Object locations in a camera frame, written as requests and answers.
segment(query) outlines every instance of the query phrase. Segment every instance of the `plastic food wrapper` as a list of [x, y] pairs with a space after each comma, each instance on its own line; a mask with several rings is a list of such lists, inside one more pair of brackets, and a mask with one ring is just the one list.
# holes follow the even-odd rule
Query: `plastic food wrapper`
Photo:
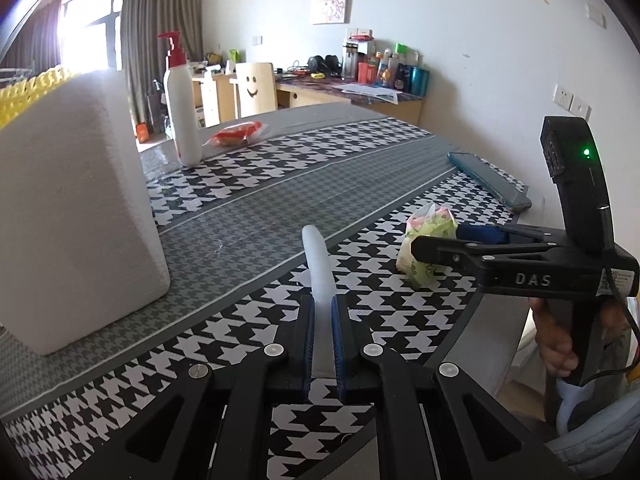
[[421, 288], [433, 279], [433, 273], [437, 266], [424, 264], [414, 259], [411, 254], [411, 242], [417, 236], [437, 236], [439, 238], [455, 238], [458, 224], [453, 213], [446, 207], [429, 204], [414, 214], [406, 221], [404, 240], [400, 246], [396, 268], [404, 272], [412, 286]]
[[260, 121], [247, 121], [245, 123], [234, 124], [233, 126], [222, 128], [218, 133], [213, 134], [207, 141], [207, 144], [236, 148], [255, 144], [266, 129], [267, 125], [262, 124]]

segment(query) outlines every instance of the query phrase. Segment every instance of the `red snack package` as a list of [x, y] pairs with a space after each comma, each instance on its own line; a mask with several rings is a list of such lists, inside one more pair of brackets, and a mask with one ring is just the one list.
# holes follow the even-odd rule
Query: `red snack package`
[[209, 142], [219, 146], [242, 146], [253, 144], [264, 131], [266, 124], [260, 121], [248, 121], [222, 128], [211, 136]]

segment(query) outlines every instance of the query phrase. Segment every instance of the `stack of papers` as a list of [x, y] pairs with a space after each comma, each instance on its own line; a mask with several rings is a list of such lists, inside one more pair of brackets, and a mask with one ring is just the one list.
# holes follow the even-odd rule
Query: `stack of papers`
[[336, 85], [334, 88], [338, 90], [342, 90], [345, 94], [359, 94], [359, 95], [367, 95], [370, 97], [376, 97], [388, 103], [393, 103], [395, 105], [398, 104], [398, 94], [399, 90], [394, 90], [393, 88], [384, 88], [382, 86], [368, 86], [368, 85], [360, 85], [357, 83], [350, 83], [345, 85]]

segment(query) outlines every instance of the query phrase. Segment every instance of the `wooden chair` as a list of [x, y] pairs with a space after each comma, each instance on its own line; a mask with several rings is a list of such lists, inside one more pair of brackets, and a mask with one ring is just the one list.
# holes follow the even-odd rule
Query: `wooden chair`
[[237, 63], [236, 80], [229, 82], [236, 84], [236, 118], [278, 109], [271, 63]]

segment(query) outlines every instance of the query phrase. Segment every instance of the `window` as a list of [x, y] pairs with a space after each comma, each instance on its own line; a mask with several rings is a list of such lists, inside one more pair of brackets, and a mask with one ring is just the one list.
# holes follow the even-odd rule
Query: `window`
[[62, 65], [78, 72], [122, 69], [122, 0], [66, 0], [62, 6]]

